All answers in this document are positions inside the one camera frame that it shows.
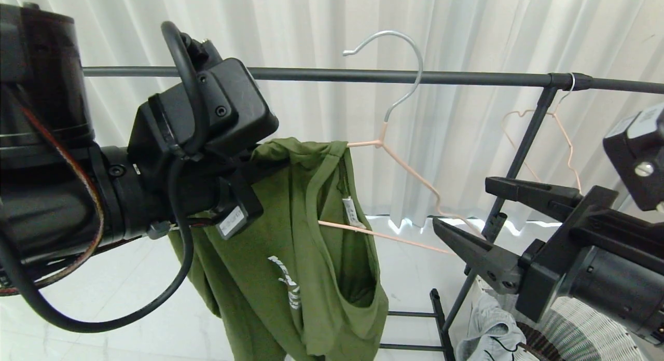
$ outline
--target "curtain fold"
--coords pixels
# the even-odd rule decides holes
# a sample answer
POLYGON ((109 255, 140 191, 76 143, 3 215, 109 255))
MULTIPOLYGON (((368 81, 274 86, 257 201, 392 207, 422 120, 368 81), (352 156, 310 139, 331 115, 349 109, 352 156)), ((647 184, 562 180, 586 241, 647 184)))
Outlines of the curtain fold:
MULTIPOLYGON (((210 39, 224 58, 247 66, 414 70, 410 47, 380 38, 342 58, 378 30, 417 42, 427 71, 579 72, 593 77, 664 82, 664 0, 2 0, 36 2, 72 16, 84 66, 172 65, 159 25, 171 20, 210 39)), ((125 145, 138 106, 176 79, 86 80, 98 143, 125 145)), ((301 141, 367 141, 384 111, 408 85, 259 81, 279 117, 275 137, 301 141)), ((386 142, 438 188, 443 209, 486 217, 493 196, 484 177, 504 176, 515 150, 501 130, 512 110, 534 108, 541 89, 422 85, 390 120, 386 142)), ((558 92, 554 106, 563 96, 558 92)), ((602 138, 616 122, 664 101, 662 95, 581 91, 558 116, 574 144, 572 165, 583 192, 597 184, 621 190, 621 209, 635 210, 607 160, 602 138)), ((529 116, 510 115, 518 144, 529 116)), ((527 161, 542 181, 575 186, 569 149, 546 117, 527 161)), ((422 225, 434 197, 389 156, 353 148, 358 197, 367 214, 391 214, 397 225, 422 225)), ((523 168, 519 178, 534 179, 523 168)), ((542 216, 507 202, 517 226, 542 216)))

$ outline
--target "black clothing rack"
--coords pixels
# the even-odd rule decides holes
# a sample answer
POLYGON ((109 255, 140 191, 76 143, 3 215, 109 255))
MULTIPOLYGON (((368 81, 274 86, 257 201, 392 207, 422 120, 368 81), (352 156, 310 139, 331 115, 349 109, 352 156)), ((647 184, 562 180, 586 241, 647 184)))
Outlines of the black clothing rack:
MULTIPOLYGON (((250 67, 254 79, 257 80, 298 80, 324 82, 379 82, 379 83, 413 83, 415 71, 378 71, 378 70, 326 70, 325 68, 265 68, 250 67)), ((83 68, 86 77, 178 77, 174 66, 87 66, 83 68)), ((421 84, 430 85, 484 85, 484 86, 516 86, 541 87, 542 92, 537 107, 531 117, 521 144, 517 149, 512 164, 507 171, 507 178, 516 178, 534 138, 546 116, 546 111, 559 90, 581 91, 588 89, 647 92, 664 94, 664 84, 633 80, 596 79, 581 73, 479 73, 479 72, 431 72, 422 73, 421 84)), ((494 242, 500 232, 507 215, 501 213, 504 199, 496 198, 482 230, 485 238, 494 242)), ((406 351, 439 351, 443 352, 447 361, 454 361, 453 347, 450 342, 450 326, 456 318, 463 300, 477 276, 472 269, 466 269, 467 278, 456 301, 445 318, 438 291, 430 292, 433 313, 427 312, 389 312, 390 316, 410 316, 436 319, 441 346, 421 346, 410 344, 381 344, 382 349, 401 349, 406 351)))

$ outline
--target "white floor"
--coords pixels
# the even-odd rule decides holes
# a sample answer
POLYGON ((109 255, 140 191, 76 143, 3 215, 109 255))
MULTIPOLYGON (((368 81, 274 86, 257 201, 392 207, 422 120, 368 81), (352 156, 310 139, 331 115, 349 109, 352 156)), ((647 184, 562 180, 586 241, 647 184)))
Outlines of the white floor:
MULTIPOLYGON (((424 228, 407 222, 400 231, 385 217, 372 219, 375 231, 446 248, 430 223, 424 228)), ((542 229, 543 235, 555 229, 542 229)), ((501 234, 501 245, 521 252, 532 240, 501 234)), ((455 255, 377 238, 382 285, 392 311, 432 310, 429 291, 438 288, 445 312, 460 289, 464 263, 455 255)), ((178 270, 168 240, 129 243, 94 257, 72 276, 43 290, 60 311, 83 321, 104 321, 139 309, 156 297, 178 270)), ((452 342, 465 332, 468 308, 453 327, 452 342)), ((389 317, 383 342, 440 345, 433 318, 389 317)), ((443 359, 439 352, 380 350, 381 360, 443 359)), ((80 335, 48 325, 20 297, 0 298, 0 359, 2 361, 193 361, 231 360, 221 320, 212 316, 189 282, 156 312, 112 332, 80 335)))

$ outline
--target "empty hanger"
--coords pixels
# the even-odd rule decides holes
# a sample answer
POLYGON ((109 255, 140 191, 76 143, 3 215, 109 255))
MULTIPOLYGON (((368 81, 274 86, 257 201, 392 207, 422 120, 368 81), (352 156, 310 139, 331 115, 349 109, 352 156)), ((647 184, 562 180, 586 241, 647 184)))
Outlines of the empty hanger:
MULTIPOLYGON (((417 89, 417 87, 420 84, 420 79, 422 79, 422 72, 424 71, 424 59, 422 58, 422 53, 420 52, 420 49, 418 48, 417 44, 415 44, 415 42, 412 40, 412 38, 408 37, 408 35, 405 35, 401 32, 397 32, 397 31, 394 31, 394 30, 384 30, 384 31, 381 31, 381 32, 374 33, 371 36, 367 37, 367 39, 363 40, 362 43, 360 43, 357 47, 355 47, 354 50, 345 50, 344 52, 342 52, 342 55, 343 56, 349 56, 349 55, 352 55, 352 54, 356 54, 361 49, 363 49, 363 47, 365 47, 372 40, 377 39, 378 37, 386 36, 386 35, 394 35, 396 37, 399 37, 399 38, 405 40, 406 42, 408 42, 410 47, 413 48, 413 51, 415 52, 415 56, 417 56, 417 60, 418 60, 418 72, 417 72, 417 76, 415 77, 415 82, 413 83, 412 88, 410 89, 410 91, 406 92, 406 94, 404 96, 402 96, 400 99, 398 99, 398 101, 394 102, 387 109, 387 111, 385 113, 385 118, 384 118, 383 123, 382 123, 382 129, 380 130, 380 135, 379 135, 378 139, 375 139, 374 141, 348 143, 348 147, 350 148, 350 147, 362 147, 362 146, 375 146, 376 148, 382 148, 383 150, 385 150, 388 153, 388 155, 390 155, 394 159, 394 161, 397 162, 397 164, 401 165, 401 167, 403 167, 406 170, 406 172, 411 174, 413 177, 417 178, 418 181, 422 182, 422 184, 424 184, 424 186, 427 189, 429 189, 429 191, 431 191, 431 193, 434 194, 434 196, 436 197, 436 211, 439 213, 439 215, 443 215, 443 216, 446 216, 446 217, 459 218, 459 219, 463 220, 463 222, 471 228, 471 231, 474 232, 474 234, 481 237, 481 232, 479 232, 479 230, 477 230, 477 228, 475 228, 475 226, 473 224, 471 224, 470 221, 465 219, 465 217, 462 217, 462 216, 456 215, 456 214, 446 214, 446 213, 442 212, 440 210, 440 193, 438 192, 438 190, 436 188, 434 188, 434 186, 432 186, 432 184, 430 184, 429 181, 424 179, 424 177, 420 176, 420 174, 418 174, 418 172, 416 172, 413 168, 411 168, 408 164, 406 164, 406 162, 401 160, 401 158, 399 158, 399 156, 397 156, 396 153, 391 148, 389 148, 389 146, 387 146, 385 144, 385 141, 384 141, 385 133, 387 132, 387 126, 388 126, 388 122, 389 122, 390 115, 391 115, 392 111, 394 110, 394 108, 396 108, 396 106, 398 106, 399 104, 403 103, 403 101, 408 99, 409 96, 413 95, 413 93, 415 92, 415 89, 417 89)), ((385 238, 384 235, 380 235, 380 234, 373 233, 373 232, 368 232, 367 230, 361 229, 360 227, 353 227, 353 226, 347 226, 347 225, 342 225, 342 224, 334 224, 334 223, 325 222, 325 221, 318 221, 318 223, 321 224, 321 225, 325 225, 325 226, 339 227, 341 229, 350 229, 350 230, 360 231, 360 232, 363 232, 363 233, 369 233, 369 234, 372 234, 372 235, 377 235, 377 236, 385 238)), ((410 241, 399 240, 399 239, 397 239, 397 240, 401 241, 403 243, 413 244, 410 241)), ((427 246, 424 246, 424 245, 419 245, 419 247, 438 250, 438 248, 427 247, 427 246)))

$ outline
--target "green shirt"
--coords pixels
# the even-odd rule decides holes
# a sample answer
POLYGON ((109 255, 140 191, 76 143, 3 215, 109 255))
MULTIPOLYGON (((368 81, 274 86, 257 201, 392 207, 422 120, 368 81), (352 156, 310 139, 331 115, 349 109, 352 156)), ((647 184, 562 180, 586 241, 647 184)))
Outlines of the green shirt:
MULTIPOLYGON (((317 223, 349 224, 350 197, 369 226, 346 143, 277 139, 252 158, 290 160, 253 186, 263 216, 228 241, 215 227, 192 230, 189 279, 223 319, 235 359, 373 359, 388 311, 373 238, 317 223)), ((181 257, 178 233, 169 236, 181 257)))

